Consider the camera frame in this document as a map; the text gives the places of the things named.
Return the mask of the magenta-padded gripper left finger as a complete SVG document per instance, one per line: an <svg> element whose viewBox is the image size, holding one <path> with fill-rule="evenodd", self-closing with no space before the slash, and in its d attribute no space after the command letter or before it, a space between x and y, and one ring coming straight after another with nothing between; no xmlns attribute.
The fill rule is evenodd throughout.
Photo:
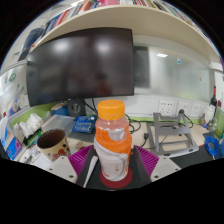
<svg viewBox="0 0 224 224"><path fill-rule="evenodd" d="M93 146L87 146L70 157L59 157L47 168L47 171L86 188L97 162L98 156Z"/></svg>

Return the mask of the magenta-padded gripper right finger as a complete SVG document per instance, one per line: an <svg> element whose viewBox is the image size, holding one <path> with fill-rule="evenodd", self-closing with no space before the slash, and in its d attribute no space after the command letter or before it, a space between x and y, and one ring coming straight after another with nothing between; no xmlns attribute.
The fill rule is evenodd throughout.
<svg viewBox="0 0 224 224"><path fill-rule="evenodd" d="M134 179L139 180L139 186L147 185L180 171L181 168L166 156L156 156L146 149L135 145L131 157L131 168Z"/></svg>

